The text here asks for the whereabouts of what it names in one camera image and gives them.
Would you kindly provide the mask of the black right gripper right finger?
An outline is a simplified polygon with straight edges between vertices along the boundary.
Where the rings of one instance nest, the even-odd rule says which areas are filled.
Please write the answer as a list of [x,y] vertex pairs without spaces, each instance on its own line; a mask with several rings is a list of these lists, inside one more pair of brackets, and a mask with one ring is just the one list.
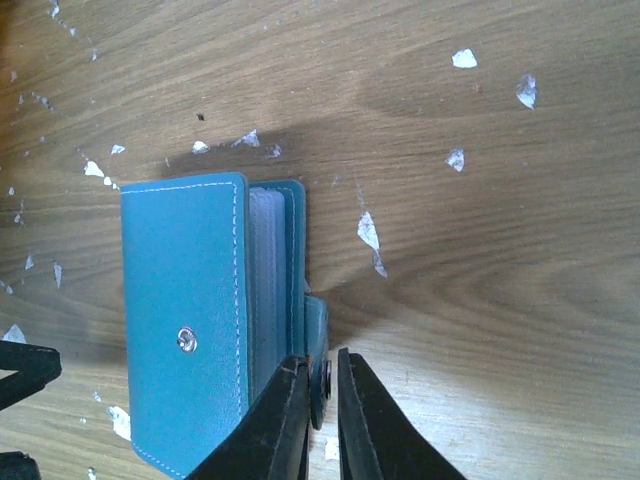
[[364,357],[338,352],[342,479],[462,479],[413,426]]

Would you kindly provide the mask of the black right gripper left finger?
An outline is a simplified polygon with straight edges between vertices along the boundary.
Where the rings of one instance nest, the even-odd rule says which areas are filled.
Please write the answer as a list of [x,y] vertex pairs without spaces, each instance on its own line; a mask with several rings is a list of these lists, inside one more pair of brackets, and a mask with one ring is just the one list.
[[190,479],[306,479],[310,381],[307,359],[287,356],[233,432]]

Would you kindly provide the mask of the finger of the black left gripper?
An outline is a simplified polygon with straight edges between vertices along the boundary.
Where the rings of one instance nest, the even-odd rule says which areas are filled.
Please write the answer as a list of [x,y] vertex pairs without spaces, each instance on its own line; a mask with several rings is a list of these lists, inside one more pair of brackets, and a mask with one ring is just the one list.
[[4,410],[56,380],[62,373],[61,357],[53,348],[2,341],[1,369],[12,371],[1,380],[1,409]]
[[40,480],[36,461],[23,452],[0,454],[0,480]]

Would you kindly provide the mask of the blue leather card holder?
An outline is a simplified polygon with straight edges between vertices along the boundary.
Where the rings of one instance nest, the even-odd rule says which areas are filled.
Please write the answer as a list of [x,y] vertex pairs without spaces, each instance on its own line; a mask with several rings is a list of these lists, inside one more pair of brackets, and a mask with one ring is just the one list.
[[232,432],[288,355],[329,388],[328,307],[305,279],[306,191],[239,172],[131,184],[121,233],[131,442],[183,479]]

